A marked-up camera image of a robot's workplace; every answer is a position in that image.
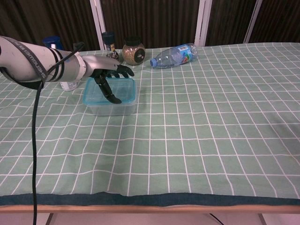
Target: transparent plastic box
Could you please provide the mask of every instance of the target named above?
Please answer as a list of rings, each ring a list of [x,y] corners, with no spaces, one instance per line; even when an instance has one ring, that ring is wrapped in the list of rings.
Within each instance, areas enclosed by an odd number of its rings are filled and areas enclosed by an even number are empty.
[[[83,103],[97,116],[131,115],[136,113],[136,86],[131,78],[107,78],[115,97],[121,104],[110,103],[93,78],[89,78],[83,94]]]

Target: dark curtain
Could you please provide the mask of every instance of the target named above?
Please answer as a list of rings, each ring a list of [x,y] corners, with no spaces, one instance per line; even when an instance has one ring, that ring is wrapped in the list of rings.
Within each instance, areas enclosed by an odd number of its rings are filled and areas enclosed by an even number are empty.
[[[105,28],[114,31],[116,47],[138,35],[146,48],[193,43],[199,0],[101,0]]]
[[[300,42],[300,0],[262,1],[249,42]]]
[[[205,45],[243,43],[256,0],[213,0]]]
[[[83,50],[98,50],[99,42],[89,0],[1,0],[0,35],[43,45],[60,36],[65,50],[83,41]]]

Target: jar lid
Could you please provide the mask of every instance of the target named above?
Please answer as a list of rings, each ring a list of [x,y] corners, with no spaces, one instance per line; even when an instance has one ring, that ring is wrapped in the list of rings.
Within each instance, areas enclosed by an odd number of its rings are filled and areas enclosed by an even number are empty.
[[[128,46],[137,46],[141,43],[141,39],[138,36],[131,36],[125,38],[125,44]]]
[[[106,45],[114,44],[115,43],[114,32],[113,31],[103,32],[102,39],[103,39],[104,44],[106,44]]]

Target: brown jar lid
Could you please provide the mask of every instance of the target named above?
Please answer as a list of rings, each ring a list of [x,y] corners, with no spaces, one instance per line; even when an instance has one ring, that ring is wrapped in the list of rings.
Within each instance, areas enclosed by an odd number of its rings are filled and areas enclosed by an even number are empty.
[[[125,38],[125,44],[127,46],[137,46],[141,43],[141,39],[138,36],[131,36]]]

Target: floor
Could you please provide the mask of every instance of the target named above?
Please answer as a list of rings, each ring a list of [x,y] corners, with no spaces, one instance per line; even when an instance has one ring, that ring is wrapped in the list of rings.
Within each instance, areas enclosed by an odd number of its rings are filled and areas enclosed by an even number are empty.
[[[250,213],[215,213],[224,225],[263,225],[257,214]],[[298,225],[300,214],[274,214],[276,225]],[[0,214],[0,224],[32,224],[29,213]],[[40,219],[38,225],[45,225]],[[96,214],[96,213],[59,213],[54,215],[50,225],[218,225],[209,214]]]

